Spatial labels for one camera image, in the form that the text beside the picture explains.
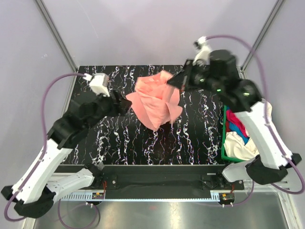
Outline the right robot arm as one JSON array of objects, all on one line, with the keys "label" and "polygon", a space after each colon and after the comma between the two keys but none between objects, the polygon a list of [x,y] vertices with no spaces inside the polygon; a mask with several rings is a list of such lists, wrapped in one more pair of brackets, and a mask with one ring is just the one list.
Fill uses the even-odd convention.
[{"label": "right robot arm", "polygon": [[218,187],[229,188],[237,180],[250,178],[260,185],[282,181],[288,168],[297,165],[301,156],[292,153],[280,138],[275,125],[265,114],[266,100],[250,80],[241,79],[236,56],[227,50],[208,54],[208,65],[186,60],[182,70],[168,80],[168,85],[182,91],[208,90],[218,95],[245,126],[259,151],[248,161],[230,164],[216,177]]}]

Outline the salmon pink t-shirt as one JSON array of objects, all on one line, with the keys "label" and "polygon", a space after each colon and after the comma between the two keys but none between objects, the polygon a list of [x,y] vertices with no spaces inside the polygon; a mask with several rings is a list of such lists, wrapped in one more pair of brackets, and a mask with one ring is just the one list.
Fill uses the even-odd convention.
[{"label": "salmon pink t-shirt", "polygon": [[167,122],[174,123],[181,115],[180,91],[167,84],[173,75],[167,71],[137,78],[133,93],[126,95],[139,121],[148,129],[157,131]]}]

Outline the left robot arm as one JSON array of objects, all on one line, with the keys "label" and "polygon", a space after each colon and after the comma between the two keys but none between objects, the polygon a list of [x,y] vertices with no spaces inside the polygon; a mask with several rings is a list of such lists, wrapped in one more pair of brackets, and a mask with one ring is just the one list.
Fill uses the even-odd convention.
[{"label": "left robot arm", "polygon": [[47,141],[30,168],[15,185],[5,186],[1,194],[15,203],[14,210],[22,218],[37,219],[72,192],[85,187],[99,188],[103,183],[102,167],[94,164],[87,164],[59,181],[49,179],[91,128],[104,117],[124,116],[131,105],[131,101],[116,90],[109,96],[90,94],[71,100],[68,110],[47,133]]}]

